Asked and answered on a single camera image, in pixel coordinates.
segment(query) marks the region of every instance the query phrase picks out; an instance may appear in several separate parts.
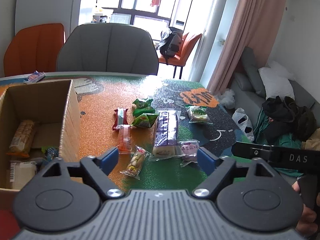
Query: silver screw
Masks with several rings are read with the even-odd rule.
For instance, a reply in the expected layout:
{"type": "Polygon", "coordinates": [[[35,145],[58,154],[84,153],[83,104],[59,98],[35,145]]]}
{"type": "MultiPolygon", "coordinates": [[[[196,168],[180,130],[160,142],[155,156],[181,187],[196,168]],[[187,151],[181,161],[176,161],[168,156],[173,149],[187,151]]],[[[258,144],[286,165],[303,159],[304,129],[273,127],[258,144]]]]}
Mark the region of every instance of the silver screw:
{"type": "Polygon", "coordinates": [[[195,194],[197,197],[206,197],[209,195],[209,193],[209,190],[206,188],[198,188],[193,192],[193,194],[195,194]]]}
{"type": "Polygon", "coordinates": [[[116,198],[120,197],[121,195],[123,195],[123,191],[118,188],[111,188],[107,191],[108,197],[116,198]]]}

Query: orange chair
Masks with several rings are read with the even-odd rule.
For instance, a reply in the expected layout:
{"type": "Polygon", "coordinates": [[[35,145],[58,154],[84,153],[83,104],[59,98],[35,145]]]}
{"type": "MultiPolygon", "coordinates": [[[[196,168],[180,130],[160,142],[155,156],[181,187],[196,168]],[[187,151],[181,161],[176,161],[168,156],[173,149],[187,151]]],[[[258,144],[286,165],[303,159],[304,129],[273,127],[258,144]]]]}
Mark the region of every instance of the orange chair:
{"type": "Polygon", "coordinates": [[[8,77],[29,74],[36,70],[56,71],[58,53],[65,39],[61,23],[22,29],[4,54],[4,75],[8,77]]]}
{"type": "MultiPolygon", "coordinates": [[[[179,52],[174,57],[168,58],[168,65],[174,66],[173,78],[176,75],[177,67],[180,67],[179,79],[181,79],[183,67],[186,65],[187,59],[190,56],[191,51],[193,50],[197,41],[201,37],[202,37],[202,34],[185,33],[183,35],[179,52]]],[[[157,50],[157,54],[159,58],[159,63],[166,64],[165,58],[160,54],[159,50],[157,50]]]]}

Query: chair leg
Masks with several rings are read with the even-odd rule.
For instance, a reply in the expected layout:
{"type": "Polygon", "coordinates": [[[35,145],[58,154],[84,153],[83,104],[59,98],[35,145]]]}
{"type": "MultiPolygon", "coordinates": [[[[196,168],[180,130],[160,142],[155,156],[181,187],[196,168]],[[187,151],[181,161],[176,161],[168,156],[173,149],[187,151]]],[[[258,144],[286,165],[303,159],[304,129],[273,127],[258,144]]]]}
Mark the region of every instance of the chair leg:
{"type": "Polygon", "coordinates": [[[182,77],[182,70],[183,70],[183,67],[180,67],[180,76],[179,76],[179,79],[181,79],[181,77],[182,77]]]}
{"type": "Polygon", "coordinates": [[[174,66],[173,78],[176,76],[177,66],[174,66]]]}

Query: chair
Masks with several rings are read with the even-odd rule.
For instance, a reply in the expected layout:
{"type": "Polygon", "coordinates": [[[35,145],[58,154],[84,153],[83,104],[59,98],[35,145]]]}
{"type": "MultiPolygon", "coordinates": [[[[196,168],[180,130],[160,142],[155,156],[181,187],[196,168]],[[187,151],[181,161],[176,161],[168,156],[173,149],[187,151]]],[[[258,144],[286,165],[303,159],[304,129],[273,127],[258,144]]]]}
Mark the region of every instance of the chair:
{"type": "MultiPolygon", "coordinates": [[[[197,41],[201,37],[202,37],[202,34],[190,34],[190,33],[185,33],[182,36],[182,42],[180,44],[179,52],[174,57],[168,58],[168,65],[174,66],[173,78],[176,75],[177,67],[180,67],[179,79],[181,79],[183,67],[186,65],[188,57],[190,56],[197,41]]],[[[165,58],[160,54],[159,50],[157,51],[157,54],[159,58],[159,63],[166,64],[165,58]]]]}
{"type": "Polygon", "coordinates": [[[58,71],[102,71],[157,75],[158,57],[145,30],[115,23],[78,26],[62,47],[58,71]]]}
{"type": "Polygon", "coordinates": [[[64,28],[60,23],[22,29],[4,54],[4,75],[56,71],[58,53],[64,42],[64,28]]]}

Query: white plastic bag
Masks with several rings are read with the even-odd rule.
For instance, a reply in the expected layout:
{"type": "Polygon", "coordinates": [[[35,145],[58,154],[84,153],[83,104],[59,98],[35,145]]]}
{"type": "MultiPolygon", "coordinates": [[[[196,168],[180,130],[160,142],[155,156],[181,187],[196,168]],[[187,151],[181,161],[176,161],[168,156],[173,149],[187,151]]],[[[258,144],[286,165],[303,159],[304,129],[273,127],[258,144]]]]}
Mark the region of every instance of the white plastic bag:
{"type": "Polygon", "coordinates": [[[245,114],[242,108],[238,108],[232,116],[232,120],[238,125],[240,130],[253,142],[253,128],[249,117],[245,114]]]}
{"type": "Polygon", "coordinates": [[[218,102],[228,109],[232,109],[236,105],[236,100],[234,98],[234,91],[227,88],[226,91],[221,95],[220,93],[215,95],[218,102]]]}

